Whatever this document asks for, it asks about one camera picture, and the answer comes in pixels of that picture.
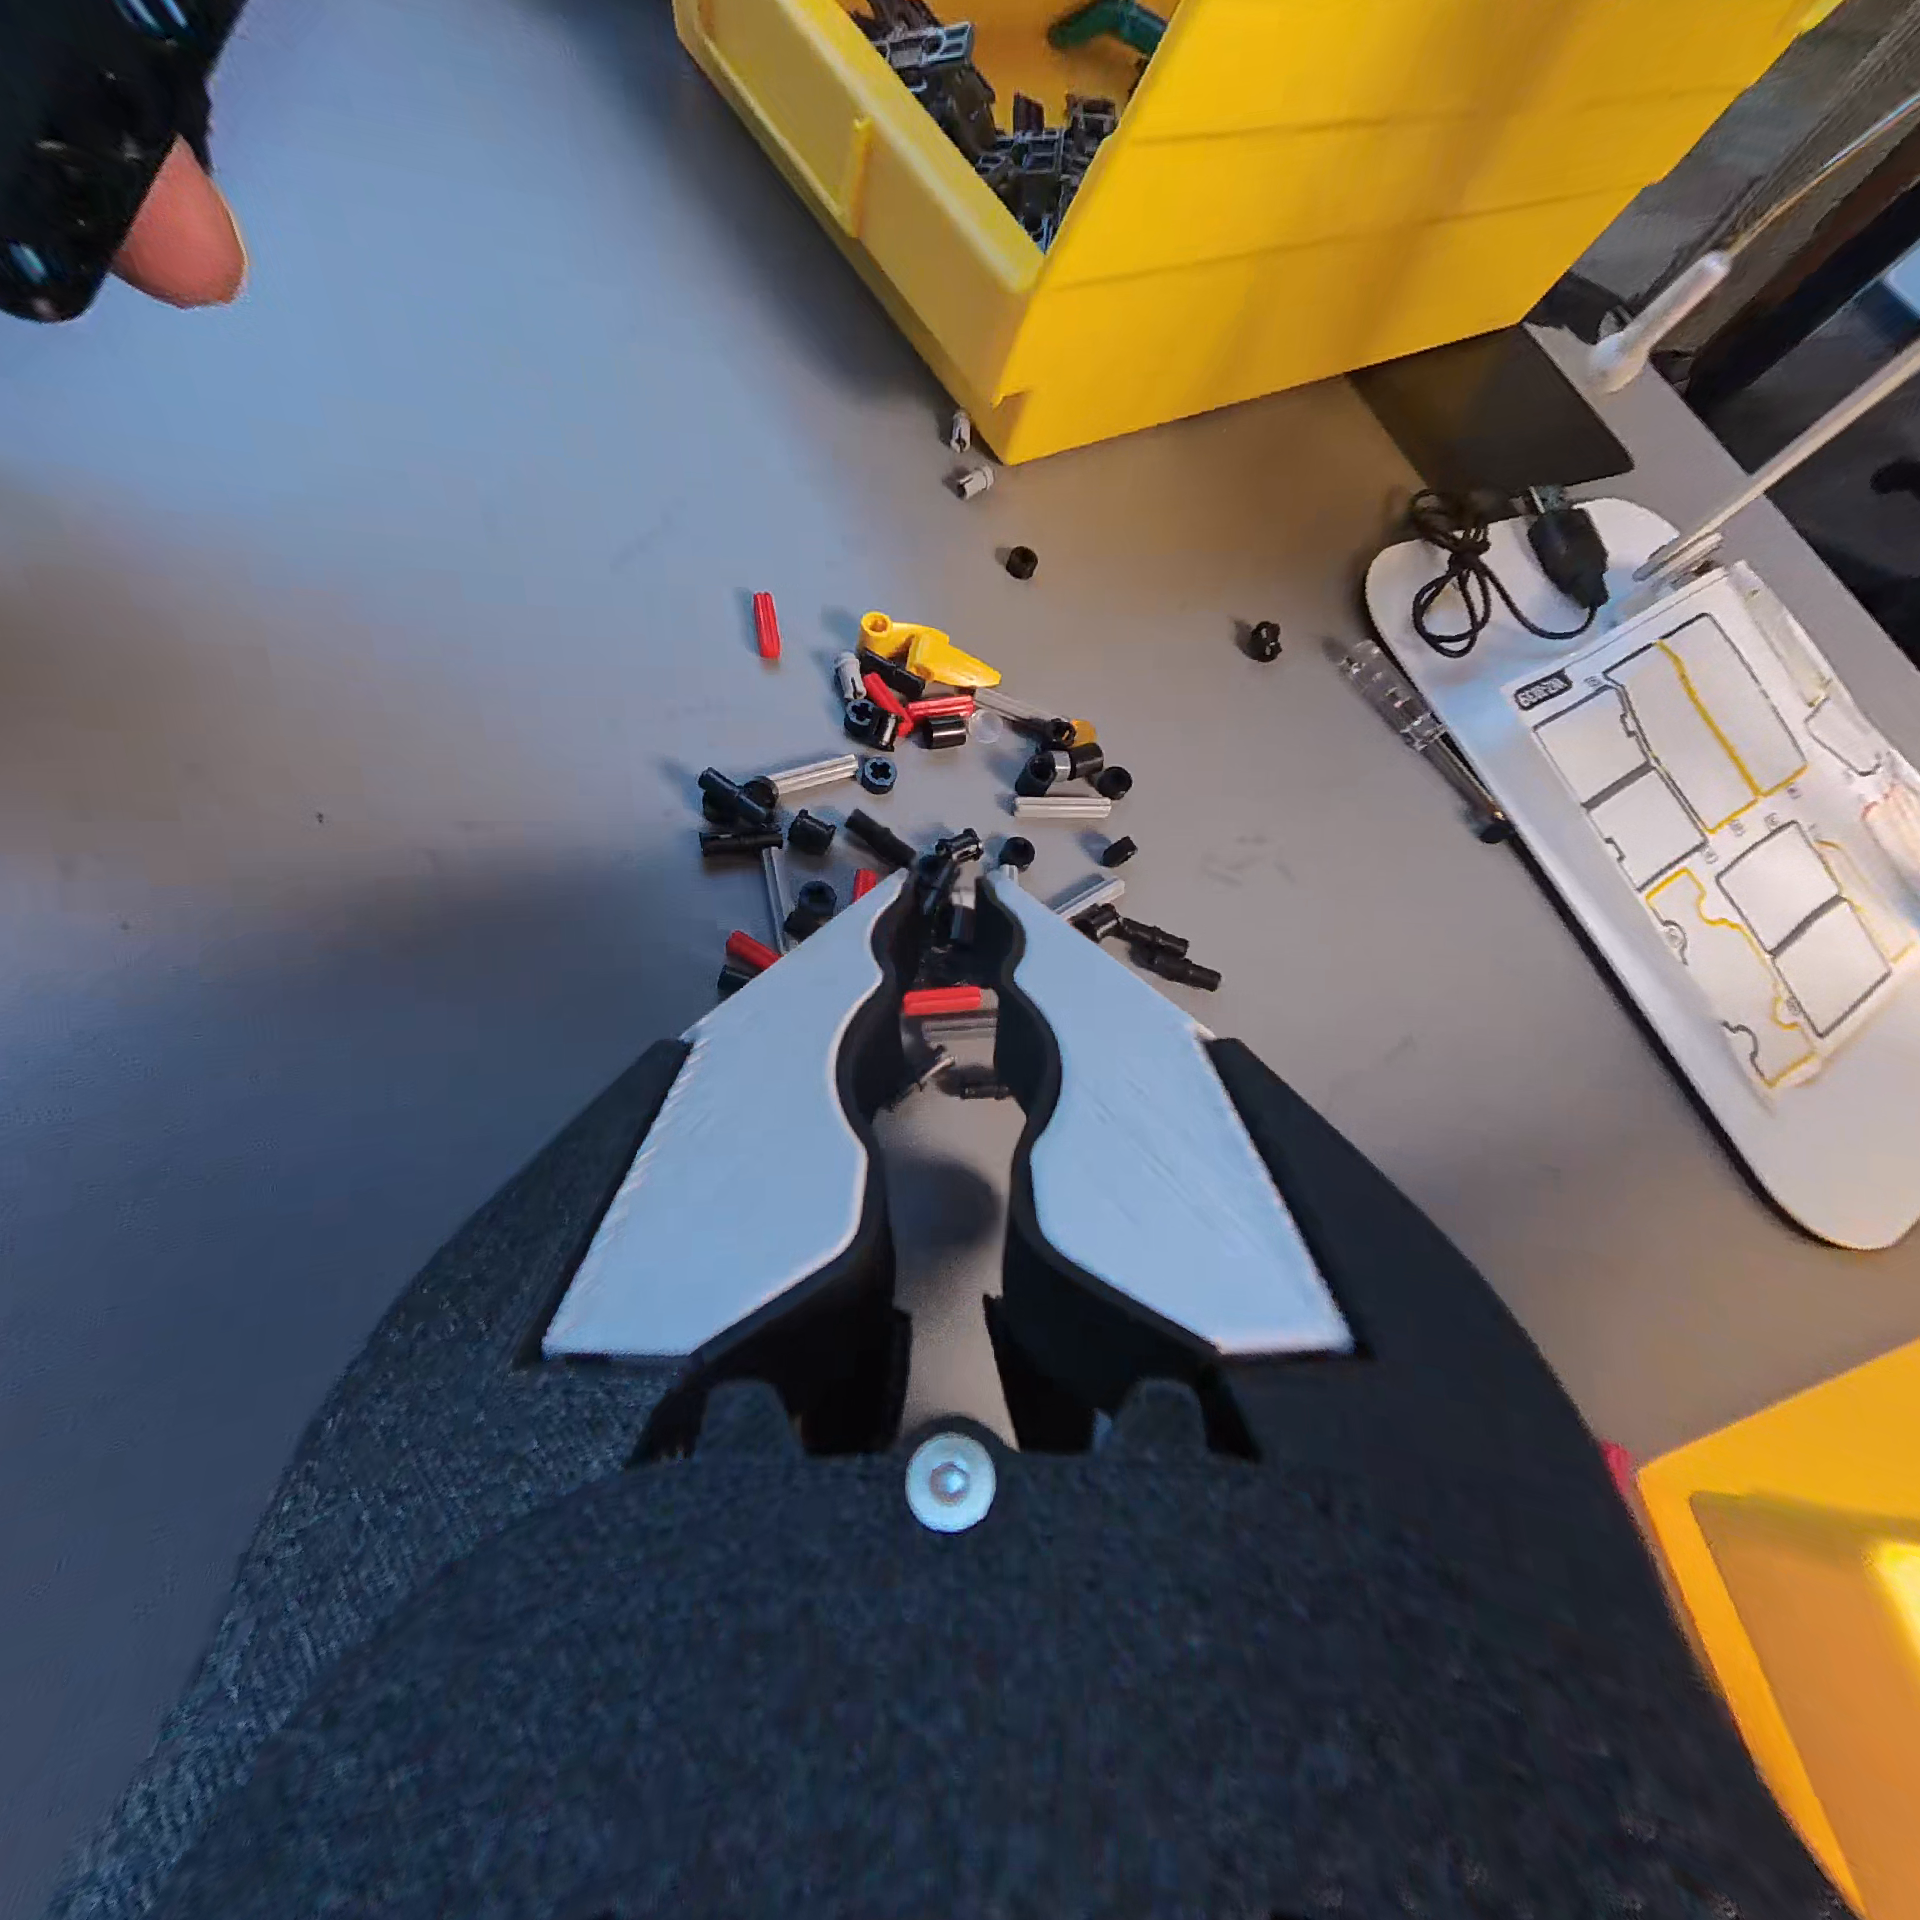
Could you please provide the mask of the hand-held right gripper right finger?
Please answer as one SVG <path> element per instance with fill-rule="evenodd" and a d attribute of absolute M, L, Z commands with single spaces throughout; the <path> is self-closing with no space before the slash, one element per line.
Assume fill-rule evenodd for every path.
<path fill-rule="evenodd" d="M 1211 1059 L 1213 1033 L 1013 873 L 997 1074 L 1023 1111 L 1045 1257 L 1203 1356 L 1343 1356 L 1353 1332 Z"/>

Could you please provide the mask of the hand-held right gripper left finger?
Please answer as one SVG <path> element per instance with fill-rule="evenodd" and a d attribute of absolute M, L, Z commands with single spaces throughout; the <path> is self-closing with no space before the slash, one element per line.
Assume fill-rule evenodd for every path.
<path fill-rule="evenodd" d="M 917 915 L 878 879 L 683 1033 L 542 1330 L 543 1361 L 713 1361 L 885 1242 L 872 1117 L 905 1085 Z"/>

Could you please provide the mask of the black connector pin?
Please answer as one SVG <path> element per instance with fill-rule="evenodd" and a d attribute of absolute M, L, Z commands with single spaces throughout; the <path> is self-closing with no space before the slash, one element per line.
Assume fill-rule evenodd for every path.
<path fill-rule="evenodd" d="M 937 948 L 964 948 L 975 937 L 975 868 L 981 835 L 963 828 L 940 837 L 913 868 L 913 898 L 926 937 Z"/>

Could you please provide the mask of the pile of small block pieces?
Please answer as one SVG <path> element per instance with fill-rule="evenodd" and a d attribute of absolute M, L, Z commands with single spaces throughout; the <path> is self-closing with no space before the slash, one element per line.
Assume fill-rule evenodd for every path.
<path fill-rule="evenodd" d="M 1112 831 L 1118 805 L 1136 791 L 1133 773 L 1109 755 L 1088 718 L 1030 703 L 1008 690 L 1004 675 L 960 647 L 949 631 L 919 619 L 868 610 L 855 647 L 832 658 L 832 690 L 845 748 L 790 761 L 775 770 L 732 778 L 703 770 L 700 788 L 700 853 L 709 866 L 759 868 L 769 930 L 757 937 L 735 929 L 725 939 L 716 996 L 732 1001 L 755 980 L 861 902 L 880 879 L 903 878 L 903 898 L 919 919 L 919 962 L 901 1001 L 905 1046 L 896 1100 L 921 1089 L 973 1102 L 1009 1100 L 987 1060 L 997 1044 L 998 993 L 993 962 L 979 937 L 979 884 L 985 873 L 1032 871 L 1030 837 L 981 831 L 975 868 L 975 937 L 964 948 L 928 942 L 913 898 L 913 868 L 933 844 L 908 842 L 868 806 L 897 787 L 901 748 L 953 756 L 1009 737 L 1020 756 L 1005 797 L 1015 825 L 1063 825 L 1095 831 L 1095 875 L 1063 897 L 1053 913 L 1095 947 L 1118 942 L 1144 973 L 1177 988 L 1213 993 L 1216 969 L 1193 958 L 1181 932 L 1128 917 L 1119 907 L 1121 868 L 1137 854 L 1128 831 Z"/>

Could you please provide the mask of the grey desk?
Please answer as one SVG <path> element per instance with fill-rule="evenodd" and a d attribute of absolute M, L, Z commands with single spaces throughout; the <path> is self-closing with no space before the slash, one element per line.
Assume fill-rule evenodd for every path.
<path fill-rule="evenodd" d="M 765 901 L 691 780 L 829 748 L 868 609 L 1091 695 L 1131 910 L 1222 972 L 1181 1003 L 1604 1438 L 1915 1339 L 1915 1239 L 1763 1205 L 1323 655 L 1412 485 L 1347 383 L 955 500 L 941 395 L 664 4 L 251 4 L 213 153 L 240 303 L 5 325 L 5 1916 L 417 1266 L 713 1006 Z"/>

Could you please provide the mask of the clear screwdriver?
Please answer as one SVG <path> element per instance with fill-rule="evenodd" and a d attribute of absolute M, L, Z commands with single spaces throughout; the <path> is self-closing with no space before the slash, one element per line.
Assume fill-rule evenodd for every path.
<path fill-rule="evenodd" d="M 1383 718 L 1387 731 L 1441 778 L 1484 846 L 1496 847 L 1516 838 L 1512 822 L 1488 785 L 1468 764 L 1440 715 L 1375 639 L 1327 637 L 1320 639 L 1320 651 L 1368 709 Z"/>

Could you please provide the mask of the white book stand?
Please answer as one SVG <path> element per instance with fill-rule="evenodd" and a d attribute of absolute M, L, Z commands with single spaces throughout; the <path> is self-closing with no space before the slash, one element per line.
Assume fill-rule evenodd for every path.
<path fill-rule="evenodd" d="M 1710 570 L 1749 566 L 1721 555 L 1728 523 L 1910 380 L 1912 343 L 1685 533 L 1625 499 L 1550 485 L 1422 491 L 1408 502 L 1408 535 L 1375 554 L 1359 585 L 1366 639 L 1440 715 L 1512 822 L 1510 846 L 1598 954 L 1750 1181 L 1801 1230 L 1851 1250 L 1888 1247 L 1915 1226 L 1915 977 L 1812 1084 L 1763 1102 L 1719 1029 L 1692 1013 L 1686 980 L 1529 746 L 1503 685 L 1587 650 Z"/>

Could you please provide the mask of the yellow plastic parts bin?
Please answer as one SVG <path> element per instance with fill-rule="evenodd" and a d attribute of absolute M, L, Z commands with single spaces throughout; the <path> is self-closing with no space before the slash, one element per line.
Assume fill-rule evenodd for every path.
<path fill-rule="evenodd" d="M 678 39 L 1005 463 L 1510 326 L 1832 4 L 1076 4 L 971 28 L 993 131 L 1110 101 L 1049 241 L 878 41 L 878 4 L 673 4 Z"/>
<path fill-rule="evenodd" d="M 1636 1481 L 1766 1788 L 1860 1916 L 1917 1916 L 1917 1347 Z"/>

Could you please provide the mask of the heap of black beams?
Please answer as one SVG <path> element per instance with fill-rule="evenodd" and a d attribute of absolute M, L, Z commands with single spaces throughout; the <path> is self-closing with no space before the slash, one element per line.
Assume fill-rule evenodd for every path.
<path fill-rule="evenodd" d="M 864 41 L 1040 249 L 1049 249 L 1152 58 L 1110 39 L 1057 52 L 1084 3 L 845 3 Z"/>

